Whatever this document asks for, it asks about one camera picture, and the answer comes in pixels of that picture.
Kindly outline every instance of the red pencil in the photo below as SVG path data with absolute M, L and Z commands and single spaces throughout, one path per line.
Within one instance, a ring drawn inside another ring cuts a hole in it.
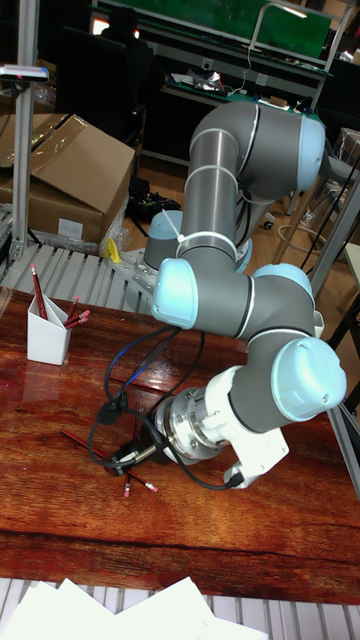
M 140 406 L 139 403 L 136 403 L 136 411 L 139 411 Z M 133 440 L 135 438 L 135 430 L 136 430 L 136 416 L 133 416 L 133 424 L 132 424 L 132 436 L 131 439 Z M 126 475 L 126 480 L 125 480 L 125 487 L 124 487 L 124 498 L 128 498 L 130 496 L 130 474 L 129 472 L 127 472 Z
M 70 318 L 70 320 L 65 320 L 65 322 L 63 323 L 64 327 L 67 327 L 69 324 L 72 324 L 73 322 L 78 322 L 79 320 L 86 318 L 88 315 L 90 315 L 90 311 L 89 309 L 86 309 L 86 311 L 83 311 L 78 316 Z
M 37 302 L 37 305 L 38 305 L 39 316 L 40 316 L 40 318 L 43 318 L 44 320 L 47 320 L 45 302 L 44 302 L 44 298 L 43 298 L 43 295 L 42 295 L 42 292 L 41 292 L 40 282 L 39 282 L 38 275 L 36 273 L 36 267 L 35 267 L 34 262 L 32 262 L 30 266 L 31 266 L 31 272 L 33 274 L 35 296 L 36 296 L 36 302 Z
M 66 318 L 66 322 L 67 322 L 68 320 L 70 320 L 70 318 L 72 318 L 72 317 L 73 317 L 74 312 L 75 312 L 75 309 L 76 309 L 76 305 L 77 305 L 77 303 L 78 303 L 78 302 L 79 302 L 79 296 L 74 296 L 74 300 L 73 300 L 73 303 L 72 303 L 72 305 L 71 305 L 71 308 L 70 308 L 70 311 L 69 311 L 69 315 L 68 315 L 68 317 Z
M 72 329 L 73 327 L 76 327 L 77 324 L 84 324 L 84 322 L 87 322 L 86 316 L 85 318 L 78 318 L 78 320 L 74 320 L 74 322 L 68 322 L 68 324 L 64 324 L 64 328 Z
M 81 444 L 82 447 L 87 448 L 87 443 L 85 442 L 85 440 L 82 440 L 78 436 L 75 436 L 73 433 L 70 433 L 70 431 L 66 431 L 65 429 L 60 429 L 60 433 L 63 433 L 64 436 L 67 436 L 71 440 L 74 440 L 74 442 Z M 99 449 L 95 449 L 95 447 L 91 447 L 91 449 L 94 453 L 96 453 L 97 456 L 99 456 L 99 458 L 106 458 L 105 453 L 103 453 Z M 159 491 L 158 487 L 156 487 L 152 482 L 148 482 L 147 480 L 140 478 L 140 476 L 138 476 L 136 473 L 133 473 L 132 471 L 128 471 L 128 474 L 129 476 L 131 476 L 132 478 L 135 478 L 135 480 L 143 484 L 144 487 L 146 487 L 153 493 L 157 493 Z

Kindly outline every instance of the metal stand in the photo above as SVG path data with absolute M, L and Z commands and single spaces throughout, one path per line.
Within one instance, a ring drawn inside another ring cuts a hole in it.
M 345 460 L 347 470 L 360 500 L 360 429 L 353 416 L 341 402 L 338 407 L 328 411 L 338 445 Z
M 18 65 L 35 66 L 40 0 L 20 0 Z M 13 227 L 10 257 L 19 259 L 27 246 L 30 153 L 34 112 L 34 84 L 16 101 Z
M 354 220 L 360 209 L 360 173 L 356 178 L 354 185 L 346 198 L 343 209 L 338 216 L 336 223 L 329 235 L 328 241 L 324 246 L 319 258 L 317 259 L 313 270 L 310 273 L 310 282 L 314 297 L 317 296 L 330 269 L 343 245 Z

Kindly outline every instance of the floor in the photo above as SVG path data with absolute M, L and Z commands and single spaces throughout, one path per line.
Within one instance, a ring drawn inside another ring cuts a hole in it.
M 183 206 L 184 184 L 187 176 L 187 168 L 162 160 L 142 156 L 138 173 L 140 178 L 144 178 L 150 183 L 150 190 L 153 193 L 159 192 L 161 195 L 174 199 Z M 246 273 L 253 273 L 257 268 L 268 264 L 280 242 L 278 236 L 279 227 L 289 224 L 290 218 L 285 215 L 287 200 L 276 202 L 270 207 L 270 211 L 275 217 L 275 222 L 270 230 L 265 230 L 259 226 L 253 234 L 254 251 Z M 136 249 L 145 245 L 145 238 L 136 227 L 125 219 L 124 226 L 129 230 L 129 236 L 125 249 Z M 304 248 L 310 247 L 310 238 L 307 233 L 297 231 L 293 242 Z M 305 253 L 291 247 L 286 251 L 283 262 L 288 262 L 300 266 Z M 306 269 L 315 264 L 316 256 L 310 257 Z M 322 313 L 325 321 L 325 331 L 323 338 L 329 338 L 334 329 L 339 324 L 344 315 L 337 306 L 344 294 L 354 284 L 353 276 L 347 264 L 336 262 L 329 274 L 329 277 L 316 300 L 316 308 Z M 348 378 L 348 392 L 350 392 L 360 379 L 360 363 L 355 347 L 350 336 L 346 336 L 340 344 L 337 353 L 341 359 Z

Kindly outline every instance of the workbench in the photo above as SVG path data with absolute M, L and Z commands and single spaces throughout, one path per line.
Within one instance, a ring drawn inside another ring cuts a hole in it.
M 109 362 L 159 325 L 90 306 L 87 326 L 73 329 L 65 363 L 40 364 L 26 358 L 31 299 L 1 290 L 1 576 L 157 590 L 191 575 L 203 593 L 359 603 L 360 506 L 326 414 L 285 427 L 289 455 L 245 491 L 210 492 L 177 465 L 149 461 L 139 473 L 158 493 L 139 484 L 126 501 L 123 478 L 108 475 L 61 430 L 87 438 L 105 401 Z M 59 305 L 66 310 L 69 303 Z M 112 388 L 152 344 L 121 358 Z M 181 332 L 130 388 L 129 401 L 151 406 L 198 346 L 198 332 Z M 244 343 L 207 336 L 182 388 L 204 386 L 245 362 Z M 113 453 L 131 437 L 129 420 L 99 427 L 94 444 Z M 193 470 L 221 484 L 233 461 L 228 447 Z

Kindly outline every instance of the white pencil holder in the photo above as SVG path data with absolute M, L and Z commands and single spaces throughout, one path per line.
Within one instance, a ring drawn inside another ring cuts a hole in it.
M 28 309 L 27 357 L 28 360 L 59 365 L 64 362 L 71 329 L 65 329 L 63 325 L 67 314 L 47 296 L 43 295 L 43 298 L 47 320 L 39 315 L 36 297 Z

